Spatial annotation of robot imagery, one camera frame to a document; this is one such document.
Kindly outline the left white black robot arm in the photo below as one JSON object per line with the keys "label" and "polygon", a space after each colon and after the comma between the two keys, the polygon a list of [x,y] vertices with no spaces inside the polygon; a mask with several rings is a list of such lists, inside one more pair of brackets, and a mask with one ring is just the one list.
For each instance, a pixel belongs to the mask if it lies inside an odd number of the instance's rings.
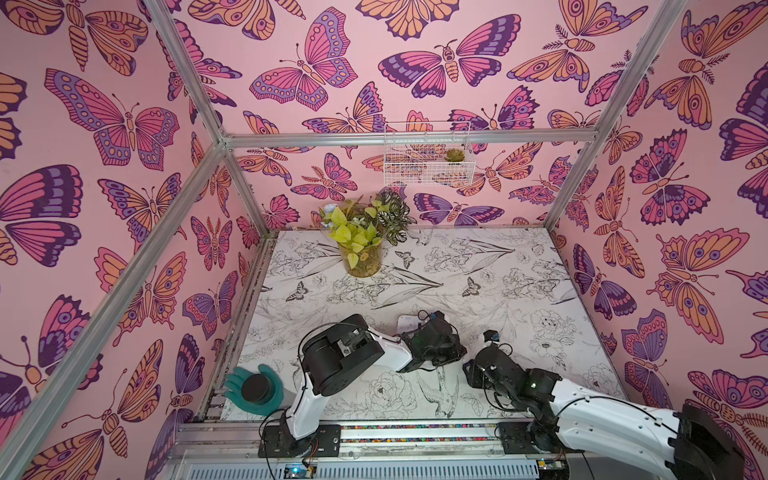
{"label": "left white black robot arm", "polygon": [[461,360],[467,349],[441,311],[402,315],[393,336],[376,331],[353,314],[314,335],[298,350],[302,383],[293,404],[275,426],[264,426],[261,458],[300,457],[321,443],[318,430],[331,397],[372,367],[399,374],[426,365],[442,367]]}

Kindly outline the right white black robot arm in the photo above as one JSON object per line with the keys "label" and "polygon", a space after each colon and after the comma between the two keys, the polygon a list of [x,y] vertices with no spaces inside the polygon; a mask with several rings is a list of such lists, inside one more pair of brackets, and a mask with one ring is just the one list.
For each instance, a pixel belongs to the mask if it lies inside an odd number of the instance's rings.
{"label": "right white black robot arm", "polygon": [[699,407],[641,406],[539,368],[524,369],[490,343],[462,367],[468,384],[503,410],[527,412],[525,437],[542,452],[591,452],[660,479],[740,479],[737,442]]}

